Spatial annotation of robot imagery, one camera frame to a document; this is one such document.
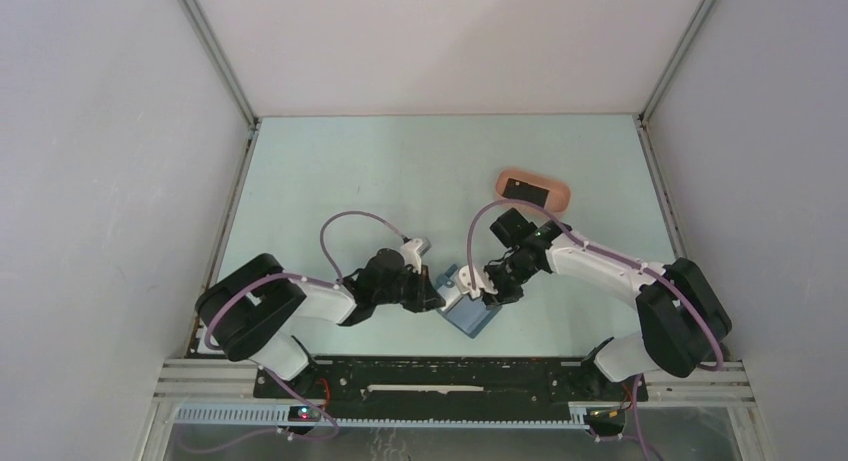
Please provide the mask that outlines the blue card holder wallet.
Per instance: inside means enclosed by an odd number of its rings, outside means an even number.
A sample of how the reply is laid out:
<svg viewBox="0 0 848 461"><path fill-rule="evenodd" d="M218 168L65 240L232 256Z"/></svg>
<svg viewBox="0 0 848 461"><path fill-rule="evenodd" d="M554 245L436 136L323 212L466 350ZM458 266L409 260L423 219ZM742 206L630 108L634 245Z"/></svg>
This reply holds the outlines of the blue card holder wallet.
<svg viewBox="0 0 848 461"><path fill-rule="evenodd" d="M478 281L478 290L473 291L470 274L467 266L453 264L437 277L435 288L445 301L437 311L466 336L475 338L499 314L501 307L484 303L482 283Z"/></svg>

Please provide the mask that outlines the black credit card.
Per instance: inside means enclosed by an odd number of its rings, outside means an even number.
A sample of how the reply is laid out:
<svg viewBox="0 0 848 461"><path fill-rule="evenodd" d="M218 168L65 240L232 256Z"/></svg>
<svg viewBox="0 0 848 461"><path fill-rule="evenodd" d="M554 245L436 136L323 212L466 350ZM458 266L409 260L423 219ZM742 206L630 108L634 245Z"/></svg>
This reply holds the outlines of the black credit card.
<svg viewBox="0 0 848 461"><path fill-rule="evenodd" d="M516 178L508 178L502 190L502 196L507 199L521 200L544 208L550 191Z"/></svg>

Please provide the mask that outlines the pink oval tray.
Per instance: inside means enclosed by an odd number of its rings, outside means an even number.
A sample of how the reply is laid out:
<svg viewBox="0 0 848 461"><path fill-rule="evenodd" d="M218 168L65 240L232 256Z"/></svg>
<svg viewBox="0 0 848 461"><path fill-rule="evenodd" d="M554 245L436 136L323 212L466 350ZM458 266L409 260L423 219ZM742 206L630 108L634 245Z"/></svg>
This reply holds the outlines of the pink oval tray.
<svg viewBox="0 0 848 461"><path fill-rule="evenodd" d="M501 171L495 180L494 190L497 197L507 199L502 196L502 190L508 178L516 178L549 190L550 194L544 209L558 217L562 217L566 212L572 193L565 182L532 171L507 168Z"/></svg>

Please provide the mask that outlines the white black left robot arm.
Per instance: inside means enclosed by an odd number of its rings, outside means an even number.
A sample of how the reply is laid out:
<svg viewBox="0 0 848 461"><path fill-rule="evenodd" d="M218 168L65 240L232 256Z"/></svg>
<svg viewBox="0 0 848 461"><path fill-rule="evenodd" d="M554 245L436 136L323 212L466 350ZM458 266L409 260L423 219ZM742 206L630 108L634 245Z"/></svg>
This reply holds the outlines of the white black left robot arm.
<svg viewBox="0 0 848 461"><path fill-rule="evenodd" d="M399 305L412 313L443 308L429 269L407 249L381 249L364 267L338 283L296 275L263 253L208 288L195 303L207 345L230 361L249 360L277 377L292 397L316 384L315 363L304 345L283 327L293 318L354 326L377 307Z"/></svg>

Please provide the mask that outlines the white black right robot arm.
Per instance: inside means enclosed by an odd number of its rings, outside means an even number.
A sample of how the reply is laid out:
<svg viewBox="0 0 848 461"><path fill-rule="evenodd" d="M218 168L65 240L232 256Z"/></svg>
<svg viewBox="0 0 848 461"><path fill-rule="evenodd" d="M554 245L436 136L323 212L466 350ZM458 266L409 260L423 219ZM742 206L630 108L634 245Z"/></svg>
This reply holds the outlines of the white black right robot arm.
<svg viewBox="0 0 848 461"><path fill-rule="evenodd" d="M632 308L638 331L602 342L587 357L581 383L596 399L647 372L686 378L697 369L722 369L721 343L732 321L695 262L642 261L583 237L552 213L546 216L537 226L510 208L491 224L507 251L482 268L469 268L471 298L489 307L515 303L527 282L547 273L581 279Z"/></svg>

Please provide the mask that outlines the aluminium frame rail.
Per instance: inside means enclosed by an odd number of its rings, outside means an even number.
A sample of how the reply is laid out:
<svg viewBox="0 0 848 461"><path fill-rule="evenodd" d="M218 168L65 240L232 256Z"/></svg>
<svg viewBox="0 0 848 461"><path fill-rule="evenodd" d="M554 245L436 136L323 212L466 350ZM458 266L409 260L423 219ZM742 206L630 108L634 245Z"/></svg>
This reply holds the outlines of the aluminium frame rail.
<svg viewBox="0 0 848 461"><path fill-rule="evenodd" d="M755 403L739 362L721 371L695 370L687 378L645 374L638 386L593 375L575 358L493 357L321 357L308 374L316 388L327 386L330 401L364 401L372 393L503 393L526 401L600 405L627 393L650 406L750 407ZM164 363L156 399L207 401L282 399L286 395L267 371L248 361L173 359Z"/></svg>

